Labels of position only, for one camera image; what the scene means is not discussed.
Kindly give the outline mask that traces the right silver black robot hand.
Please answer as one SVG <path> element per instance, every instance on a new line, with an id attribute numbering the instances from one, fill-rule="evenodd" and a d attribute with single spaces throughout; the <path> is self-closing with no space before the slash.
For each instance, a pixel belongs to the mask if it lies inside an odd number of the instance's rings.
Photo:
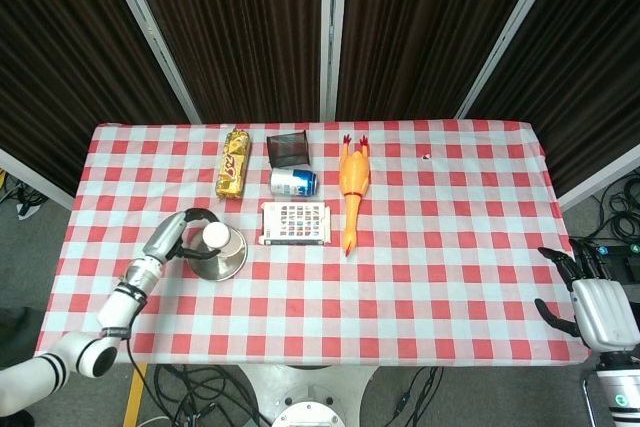
<path id="1" fill-rule="evenodd" d="M 640 345 L 640 304 L 629 301 L 622 284 L 615 280 L 600 250 L 571 240 L 578 255 L 540 247 L 538 252 L 551 261 L 570 295 L 574 317 L 562 319 L 537 298 L 535 306 L 551 328 L 571 337 L 599 354 L 631 352 Z"/>

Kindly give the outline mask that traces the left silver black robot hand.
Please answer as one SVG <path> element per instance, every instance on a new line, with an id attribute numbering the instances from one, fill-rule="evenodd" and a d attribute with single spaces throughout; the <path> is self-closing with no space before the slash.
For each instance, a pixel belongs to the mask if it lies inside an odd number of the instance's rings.
<path id="1" fill-rule="evenodd" d="M 183 246 L 182 235 L 187 225 L 200 220 L 207 220 L 209 223 L 219 221 L 213 212 L 204 208 L 189 208 L 167 217 L 144 245 L 143 253 L 162 264 L 166 264 L 174 257 L 194 260 L 208 260 L 216 257 L 220 253 L 219 249 L 204 253 Z"/>

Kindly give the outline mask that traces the white round container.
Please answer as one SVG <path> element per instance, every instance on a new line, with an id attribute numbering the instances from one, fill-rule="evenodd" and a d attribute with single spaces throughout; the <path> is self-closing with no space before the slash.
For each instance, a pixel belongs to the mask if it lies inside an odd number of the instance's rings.
<path id="1" fill-rule="evenodd" d="M 223 222 L 209 223 L 202 231 L 202 241 L 209 252 L 217 251 L 221 258 L 242 258 L 246 253 L 243 235 Z"/>

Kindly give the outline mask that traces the silver metal plate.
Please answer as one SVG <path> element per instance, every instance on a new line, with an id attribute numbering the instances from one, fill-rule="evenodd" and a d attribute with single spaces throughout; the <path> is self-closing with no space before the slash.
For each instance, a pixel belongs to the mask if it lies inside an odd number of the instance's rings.
<path id="1" fill-rule="evenodd" d="M 191 243 L 189 244 L 189 248 L 197 250 L 199 252 L 208 253 L 209 251 L 204 246 L 204 243 L 202 241 L 202 231 L 204 228 L 196 233 L 196 235 L 191 240 Z M 223 281 L 233 277 L 244 266 L 247 255 L 248 252 L 246 242 L 246 253 L 242 258 L 240 258 L 239 256 L 230 258 L 221 258 L 216 256 L 208 260 L 188 259 L 188 264 L 191 270 L 202 279 L 210 281 Z"/>

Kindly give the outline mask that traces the black power strip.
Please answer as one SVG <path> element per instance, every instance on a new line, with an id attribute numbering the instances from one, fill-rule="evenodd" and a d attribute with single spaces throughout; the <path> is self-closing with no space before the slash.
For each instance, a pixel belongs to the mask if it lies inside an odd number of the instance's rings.
<path id="1" fill-rule="evenodd" d="M 640 245 L 597 245 L 570 241 L 576 262 L 587 273 L 616 280 L 623 285 L 640 285 Z"/>

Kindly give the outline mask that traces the yellow biscuit packet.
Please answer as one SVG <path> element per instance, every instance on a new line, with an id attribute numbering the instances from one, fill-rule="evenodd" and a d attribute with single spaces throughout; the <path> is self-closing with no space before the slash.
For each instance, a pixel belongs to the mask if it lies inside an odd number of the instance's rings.
<path id="1" fill-rule="evenodd" d="M 250 136 L 245 130 L 234 129 L 226 136 L 215 185 L 218 198 L 242 197 L 250 148 Z"/>

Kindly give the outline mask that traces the white card box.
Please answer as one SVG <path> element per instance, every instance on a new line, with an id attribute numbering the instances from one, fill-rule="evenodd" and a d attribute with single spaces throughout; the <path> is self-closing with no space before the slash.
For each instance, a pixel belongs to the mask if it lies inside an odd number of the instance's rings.
<path id="1" fill-rule="evenodd" d="M 261 245 L 328 245 L 331 213 L 324 202 L 265 202 Z"/>

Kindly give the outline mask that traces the blue white drink can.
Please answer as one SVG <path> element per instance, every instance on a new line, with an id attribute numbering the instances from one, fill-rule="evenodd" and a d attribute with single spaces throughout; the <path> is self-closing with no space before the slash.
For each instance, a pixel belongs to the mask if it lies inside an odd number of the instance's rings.
<path id="1" fill-rule="evenodd" d="M 269 187 L 274 194 L 311 197 L 317 191 L 317 176 L 309 170 L 274 168 Z"/>

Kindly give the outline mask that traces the black mesh pen holder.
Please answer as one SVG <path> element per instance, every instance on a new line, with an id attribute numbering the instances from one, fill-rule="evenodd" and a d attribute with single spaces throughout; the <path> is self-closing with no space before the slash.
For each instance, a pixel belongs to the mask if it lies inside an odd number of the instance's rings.
<path id="1" fill-rule="evenodd" d="M 310 153 L 305 130 L 269 136 L 267 138 L 269 163 L 272 168 L 310 165 Z"/>

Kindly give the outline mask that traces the orange rubber chicken toy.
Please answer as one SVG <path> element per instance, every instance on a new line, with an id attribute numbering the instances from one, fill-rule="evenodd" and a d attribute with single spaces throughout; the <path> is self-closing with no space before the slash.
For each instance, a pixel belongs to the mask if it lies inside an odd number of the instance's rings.
<path id="1" fill-rule="evenodd" d="M 359 145 L 350 150 L 351 136 L 343 136 L 339 160 L 339 188 L 345 199 L 345 228 L 341 237 L 341 248 L 348 257 L 357 245 L 357 222 L 360 204 L 370 184 L 370 148 L 366 135 Z"/>

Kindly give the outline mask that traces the red white checkered tablecloth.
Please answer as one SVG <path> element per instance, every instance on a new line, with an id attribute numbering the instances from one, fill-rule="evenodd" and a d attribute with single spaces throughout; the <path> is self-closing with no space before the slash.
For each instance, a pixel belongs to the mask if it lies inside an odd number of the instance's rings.
<path id="1" fill-rule="evenodd" d="M 210 282 L 170 262 L 133 328 L 154 363 L 566 365 L 582 342 L 550 328 L 534 302 L 568 318 L 569 294 L 540 255 L 568 235 L 531 126 L 498 120 L 309 124 L 326 246 L 263 246 L 272 199 L 266 140 L 289 124 L 252 124 L 243 196 L 214 184 L 230 126 L 99 126 L 91 139 L 39 346 L 99 329 L 97 311 L 156 227 L 190 207 L 239 229 L 248 258 Z M 366 135 L 370 184 L 357 245 L 341 248 L 343 136 Z M 431 154 L 431 160 L 423 160 Z"/>

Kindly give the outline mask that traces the dark ribbed partition panel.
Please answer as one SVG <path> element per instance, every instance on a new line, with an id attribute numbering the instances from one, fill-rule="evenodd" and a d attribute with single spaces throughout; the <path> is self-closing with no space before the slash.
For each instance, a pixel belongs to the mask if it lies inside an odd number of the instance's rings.
<path id="1" fill-rule="evenodd" d="M 187 121 L 125 0 L 0 0 L 0 149 L 67 194 L 98 125 Z"/>
<path id="2" fill-rule="evenodd" d="M 336 117 L 455 116 L 518 0 L 345 0 Z"/>
<path id="3" fill-rule="evenodd" d="M 321 0 L 147 0 L 205 123 L 319 118 Z"/>
<path id="4" fill-rule="evenodd" d="M 640 0 L 536 0 L 468 112 L 533 127 L 557 195 L 640 144 Z"/>

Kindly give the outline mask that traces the grey partition frame post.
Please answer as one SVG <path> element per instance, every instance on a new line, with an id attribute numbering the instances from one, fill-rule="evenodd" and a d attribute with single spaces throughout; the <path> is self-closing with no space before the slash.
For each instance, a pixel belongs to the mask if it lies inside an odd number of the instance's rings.
<path id="1" fill-rule="evenodd" d="M 474 106 L 536 1 L 537 0 L 517 0 L 484 64 L 456 111 L 454 115 L 455 119 L 465 118 Z"/>
<path id="2" fill-rule="evenodd" d="M 125 0 L 125 2 L 187 119 L 192 124 L 201 124 L 202 119 L 197 111 L 196 105 L 193 102 L 191 94 L 170 52 L 148 1 Z"/>
<path id="3" fill-rule="evenodd" d="M 336 118 L 345 0 L 321 0 L 319 119 Z"/>
<path id="4" fill-rule="evenodd" d="M 25 182 L 50 200 L 71 211 L 74 197 L 44 176 L 0 148 L 0 168 Z"/>
<path id="5" fill-rule="evenodd" d="M 636 168 L 640 168 L 640 143 L 560 196 L 561 210 L 574 207 Z"/>

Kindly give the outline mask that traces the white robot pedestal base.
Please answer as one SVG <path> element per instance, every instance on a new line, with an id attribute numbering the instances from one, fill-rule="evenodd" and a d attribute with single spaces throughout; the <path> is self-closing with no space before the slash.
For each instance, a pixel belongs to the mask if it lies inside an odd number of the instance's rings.
<path id="1" fill-rule="evenodd" d="M 271 427 L 359 427 L 375 366 L 245 364 L 259 411 Z"/>

